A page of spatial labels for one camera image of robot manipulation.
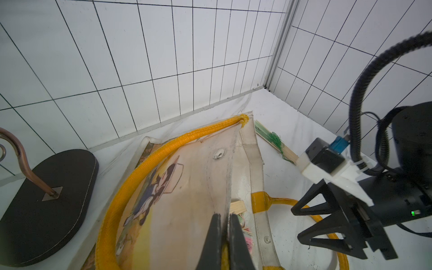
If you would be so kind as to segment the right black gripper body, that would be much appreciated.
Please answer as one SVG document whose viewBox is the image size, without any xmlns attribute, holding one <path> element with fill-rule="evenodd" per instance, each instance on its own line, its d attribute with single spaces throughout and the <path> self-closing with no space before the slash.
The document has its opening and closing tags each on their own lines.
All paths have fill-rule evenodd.
<svg viewBox="0 0 432 270">
<path fill-rule="evenodd" d="M 398 258 L 384 230 L 392 225 L 417 236 L 432 237 L 430 232 L 415 232 L 403 225 L 432 215 L 431 175 L 403 173 L 398 169 L 395 173 L 386 172 L 359 181 L 359 184 L 372 199 L 373 206 L 358 202 L 353 211 L 360 219 L 361 237 L 372 251 L 381 251 L 386 260 Z"/>
</svg>

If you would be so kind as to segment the white canvas tote bag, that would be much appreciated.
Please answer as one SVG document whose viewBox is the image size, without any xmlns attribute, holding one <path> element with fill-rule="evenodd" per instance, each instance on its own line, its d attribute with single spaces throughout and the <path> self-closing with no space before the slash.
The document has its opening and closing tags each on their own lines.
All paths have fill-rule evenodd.
<svg viewBox="0 0 432 270">
<path fill-rule="evenodd" d="M 223 233 L 237 213 L 258 270 L 279 270 L 264 207 L 263 159 L 254 118 L 191 141 L 148 170 L 118 218 L 115 257 L 123 270 L 193 270 L 211 218 Z"/>
</svg>

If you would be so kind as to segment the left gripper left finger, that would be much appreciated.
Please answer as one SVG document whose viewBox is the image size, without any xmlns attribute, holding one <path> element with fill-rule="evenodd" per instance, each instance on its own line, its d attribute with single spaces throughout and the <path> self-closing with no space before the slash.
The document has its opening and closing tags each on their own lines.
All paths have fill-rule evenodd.
<svg viewBox="0 0 432 270">
<path fill-rule="evenodd" d="M 221 215 L 214 214 L 211 218 L 207 236 L 196 270 L 222 269 L 223 229 Z"/>
</svg>

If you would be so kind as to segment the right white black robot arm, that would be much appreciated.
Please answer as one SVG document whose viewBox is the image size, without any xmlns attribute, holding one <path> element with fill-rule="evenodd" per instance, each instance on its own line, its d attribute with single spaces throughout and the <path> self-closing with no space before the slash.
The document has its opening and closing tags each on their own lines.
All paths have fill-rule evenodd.
<svg viewBox="0 0 432 270">
<path fill-rule="evenodd" d="M 364 250 L 381 251 L 387 260 L 397 253 L 388 226 L 432 214 L 432 105 L 399 109 L 391 126 L 400 167 L 357 182 L 353 188 L 320 181 L 295 204 L 296 216 L 324 215 L 298 235 L 300 243 L 359 259 Z"/>
</svg>

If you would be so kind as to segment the green tasselled folding fan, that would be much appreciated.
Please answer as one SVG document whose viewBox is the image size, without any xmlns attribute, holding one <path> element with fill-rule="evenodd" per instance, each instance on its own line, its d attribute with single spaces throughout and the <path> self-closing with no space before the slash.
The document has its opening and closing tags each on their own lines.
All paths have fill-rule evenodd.
<svg viewBox="0 0 432 270">
<path fill-rule="evenodd" d="M 254 121 L 254 127 L 256 134 L 267 141 L 273 148 L 275 148 L 280 153 L 283 160 L 296 165 L 299 158 L 298 155 L 283 143 L 280 136 L 269 131 L 262 123 L 257 120 Z"/>
</svg>

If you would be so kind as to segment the black scrolled metal stand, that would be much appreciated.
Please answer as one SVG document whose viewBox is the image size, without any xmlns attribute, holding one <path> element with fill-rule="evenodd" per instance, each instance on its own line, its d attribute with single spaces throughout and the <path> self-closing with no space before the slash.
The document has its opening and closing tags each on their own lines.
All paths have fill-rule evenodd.
<svg viewBox="0 0 432 270">
<path fill-rule="evenodd" d="M 1 265 L 26 267 L 62 249 L 79 231 L 99 171 L 88 150 L 55 154 L 31 169 L 19 139 L 1 129 L 26 177 L 1 218 Z"/>
</svg>

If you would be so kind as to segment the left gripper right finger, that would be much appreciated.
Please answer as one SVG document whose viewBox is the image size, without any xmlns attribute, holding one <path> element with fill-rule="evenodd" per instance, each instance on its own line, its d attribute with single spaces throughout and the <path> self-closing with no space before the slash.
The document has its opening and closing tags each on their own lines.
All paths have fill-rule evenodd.
<svg viewBox="0 0 432 270">
<path fill-rule="evenodd" d="M 255 270 L 236 214 L 229 215 L 228 246 L 229 268 L 231 270 Z"/>
</svg>

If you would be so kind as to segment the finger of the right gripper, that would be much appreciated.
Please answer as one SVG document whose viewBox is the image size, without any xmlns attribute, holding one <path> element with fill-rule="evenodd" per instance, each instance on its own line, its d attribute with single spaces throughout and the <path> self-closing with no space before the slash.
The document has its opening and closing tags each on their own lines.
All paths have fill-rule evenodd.
<svg viewBox="0 0 432 270">
<path fill-rule="evenodd" d="M 358 259 L 366 259 L 366 244 L 360 240 L 345 215 L 336 212 L 325 218 L 313 215 L 316 223 L 298 235 L 301 244 L 325 248 Z"/>
<path fill-rule="evenodd" d="M 313 184 L 306 194 L 291 208 L 295 216 L 315 216 L 342 212 L 347 219 L 354 219 L 351 197 L 333 183 L 321 180 Z"/>
</svg>

